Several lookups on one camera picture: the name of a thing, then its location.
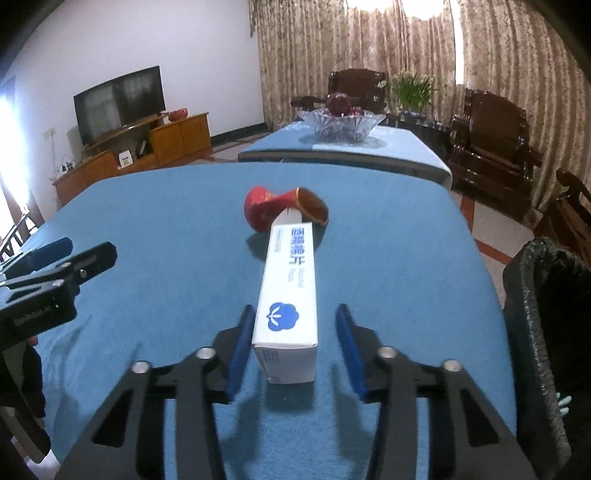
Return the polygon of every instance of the wooden armchair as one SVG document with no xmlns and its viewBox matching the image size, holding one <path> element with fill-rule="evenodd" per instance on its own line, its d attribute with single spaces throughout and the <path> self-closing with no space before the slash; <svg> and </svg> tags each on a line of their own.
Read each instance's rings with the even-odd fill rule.
<svg viewBox="0 0 591 480">
<path fill-rule="evenodd" d="M 535 236 L 547 236 L 578 255 L 591 269 L 591 213 L 581 204 L 581 195 L 591 202 L 591 193 L 574 174 L 559 168 L 556 179 L 567 187 L 548 204 Z"/>
<path fill-rule="evenodd" d="M 386 74 L 373 70 L 348 69 L 331 72 L 327 96 L 335 92 L 346 93 L 356 106 L 373 113 L 384 113 L 385 89 L 378 88 L 378 83 L 383 80 L 386 80 Z M 307 111 L 314 110 L 315 103 L 326 103 L 326 97 L 307 95 L 291 99 L 291 106 Z"/>
<path fill-rule="evenodd" d="M 531 204 L 534 167 L 542 165 L 529 136 L 523 109 L 491 92 L 466 89 L 464 116 L 452 122 L 454 184 L 475 187 L 521 220 Z"/>
</svg>

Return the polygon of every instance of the wooden tv cabinet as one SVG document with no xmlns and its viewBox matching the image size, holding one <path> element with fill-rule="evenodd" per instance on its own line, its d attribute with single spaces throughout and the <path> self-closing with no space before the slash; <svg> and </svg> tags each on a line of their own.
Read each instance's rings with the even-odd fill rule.
<svg viewBox="0 0 591 480">
<path fill-rule="evenodd" d="M 193 115 L 185 120 L 163 125 L 163 116 L 156 115 L 144 119 L 137 124 L 121 129 L 99 142 L 86 147 L 86 151 L 102 150 L 81 165 L 64 173 L 53 182 L 62 205 L 82 193 L 93 183 L 119 175 L 127 175 L 139 171 L 154 170 L 156 168 L 178 167 L 208 155 L 212 152 L 212 143 L 207 125 L 207 113 Z M 112 148 L 108 148 L 109 141 L 131 135 L 134 128 L 151 125 L 147 155 L 135 160 L 125 168 L 119 167 L 117 156 Z"/>
</svg>

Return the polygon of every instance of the flat screen tv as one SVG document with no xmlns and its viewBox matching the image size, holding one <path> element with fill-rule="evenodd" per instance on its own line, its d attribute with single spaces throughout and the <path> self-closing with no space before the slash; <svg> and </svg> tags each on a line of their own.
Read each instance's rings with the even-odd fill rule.
<svg viewBox="0 0 591 480">
<path fill-rule="evenodd" d="M 84 145 L 107 132 L 166 110 L 160 67 L 101 83 L 74 97 L 78 130 Z"/>
</svg>

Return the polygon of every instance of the black trash can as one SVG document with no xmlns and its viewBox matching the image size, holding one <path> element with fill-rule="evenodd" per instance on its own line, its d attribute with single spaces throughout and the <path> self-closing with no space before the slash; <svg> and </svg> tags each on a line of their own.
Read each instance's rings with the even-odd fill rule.
<svg viewBox="0 0 591 480">
<path fill-rule="evenodd" d="M 518 442 L 541 480 L 591 478 L 591 272 L 540 237 L 503 284 Z M 557 392 L 572 396 L 564 417 Z"/>
</svg>

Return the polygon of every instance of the beige curtain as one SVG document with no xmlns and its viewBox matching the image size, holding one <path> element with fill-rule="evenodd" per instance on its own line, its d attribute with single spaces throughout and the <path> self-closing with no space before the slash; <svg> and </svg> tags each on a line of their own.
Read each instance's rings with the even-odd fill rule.
<svg viewBox="0 0 591 480">
<path fill-rule="evenodd" d="M 524 0 L 460 0 L 466 86 L 524 108 L 530 144 L 544 153 L 532 203 L 545 209 L 564 167 L 590 185 L 591 87 L 542 15 Z"/>
<path fill-rule="evenodd" d="M 348 67 L 386 72 L 389 77 L 402 69 L 432 75 L 437 90 L 428 114 L 450 124 L 459 106 L 449 0 L 441 0 L 441 10 L 421 20 L 409 17 L 401 0 L 393 0 L 384 12 L 349 8 Z M 388 99 L 388 104 L 393 108 L 394 99 Z"/>
<path fill-rule="evenodd" d="M 265 122 L 293 120 L 293 96 L 326 95 L 330 72 L 347 68 L 342 0 L 256 0 Z"/>
<path fill-rule="evenodd" d="M 525 109 L 530 143 L 544 153 L 534 176 L 535 207 L 544 209 L 556 193 L 558 167 L 591 187 L 591 86 L 560 37 L 525 0 L 458 0 L 465 86 L 455 85 L 450 0 L 441 0 L 442 11 L 429 20 L 405 13 L 404 4 L 413 0 L 392 0 L 383 12 L 348 8 L 347 0 L 252 1 L 269 126 L 292 120 L 293 96 L 325 95 L 332 70 L 367 68 L 392 76 L 410 69 L 433 75 L 437 91 L 430 113 L 446 124 L 462 113 L 465 86 Z"/>
</svg>

